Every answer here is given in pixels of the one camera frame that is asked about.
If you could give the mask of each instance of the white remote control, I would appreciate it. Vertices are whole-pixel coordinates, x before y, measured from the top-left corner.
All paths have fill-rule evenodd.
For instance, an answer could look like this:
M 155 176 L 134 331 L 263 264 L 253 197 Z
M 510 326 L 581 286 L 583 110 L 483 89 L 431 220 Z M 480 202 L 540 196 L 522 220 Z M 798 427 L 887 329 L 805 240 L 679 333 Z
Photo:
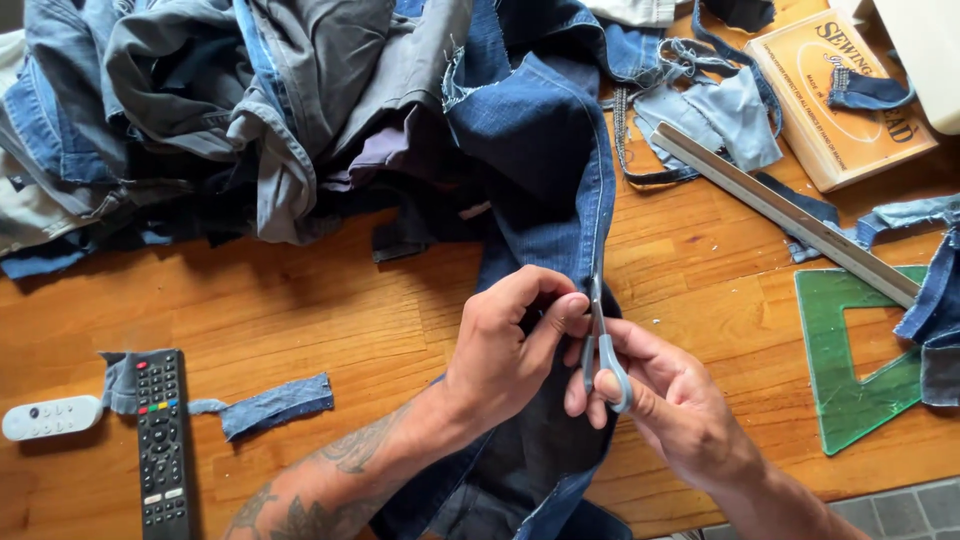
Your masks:
M 11 441 L 83 431 L 104 415 L 104 406 L 93 396 L 77 396 L 18 405 L 3 417 L 3 434 Z

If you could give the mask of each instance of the white fabric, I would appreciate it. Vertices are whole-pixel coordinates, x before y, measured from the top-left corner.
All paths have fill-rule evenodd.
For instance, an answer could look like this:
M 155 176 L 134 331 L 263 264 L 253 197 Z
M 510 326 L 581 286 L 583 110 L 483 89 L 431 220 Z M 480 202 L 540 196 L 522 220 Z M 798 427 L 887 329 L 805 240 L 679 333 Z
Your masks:
M 0 34 L 0 94 L 16 82 L 23 65 L 27 40 L 22 30 Z M 19 191 L 11 177 L 25 182 Z M 82 219 L 66 211 L 47 193 L 28 180 L 12 156 L 0 149 L 0 257 L 21 248 L 53 240 L 94 220 Z
M 594 15 L 638 28 L 673 24 L 677 0 L 581 0 Z

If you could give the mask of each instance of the scissors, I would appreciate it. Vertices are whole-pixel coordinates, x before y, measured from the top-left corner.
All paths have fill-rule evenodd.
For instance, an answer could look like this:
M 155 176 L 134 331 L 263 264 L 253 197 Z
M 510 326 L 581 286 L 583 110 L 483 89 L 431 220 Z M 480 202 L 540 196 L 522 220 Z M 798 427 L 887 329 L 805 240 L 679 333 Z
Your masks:
M 607 333 L 607 323 L 603 317 L 601 296 L 603 295 L 603 242 L 597 242 L 597 257 L 593 263 L 593 275 L 590 277 L 590 332 L 584 336 L 584 348 L 580 351 L 580 365 L 584 368 L 584 388 L 589 394 L 593 390 L 593 346 L 600 352 L 600 369 L 609 369 L 620 385 L 620 401 L 611 404 L 613 412 L 623 412 L 634 402 L 634 389 L 630 385 L 627 372 L 616 359 L 613 341 Z

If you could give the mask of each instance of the purple fabric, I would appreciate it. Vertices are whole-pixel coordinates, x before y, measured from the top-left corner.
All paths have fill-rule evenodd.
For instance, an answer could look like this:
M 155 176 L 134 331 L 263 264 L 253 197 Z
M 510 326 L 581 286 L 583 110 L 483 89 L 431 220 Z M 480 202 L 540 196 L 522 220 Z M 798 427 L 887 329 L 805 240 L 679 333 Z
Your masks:
M 360 153 L 325 175 L 324 189 L 349 191 L 369 184 L 378 171 L 396 171 L 421 180 L 434 180 L 442 149 L 449 146 L 449 129 L 424 106 L 388 115 L 364 141 Z

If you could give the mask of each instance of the metal ruler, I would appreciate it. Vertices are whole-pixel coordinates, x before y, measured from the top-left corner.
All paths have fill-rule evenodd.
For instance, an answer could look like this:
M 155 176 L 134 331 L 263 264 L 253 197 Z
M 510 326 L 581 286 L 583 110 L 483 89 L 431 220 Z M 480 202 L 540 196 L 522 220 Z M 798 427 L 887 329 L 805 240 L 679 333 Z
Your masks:
M 919 285 L 673 126 L 660 122 L 650 142 L 690 165 L 793 236 L 817 248 L 897 304 L 907 309 L 913 306 L 920 292 Z

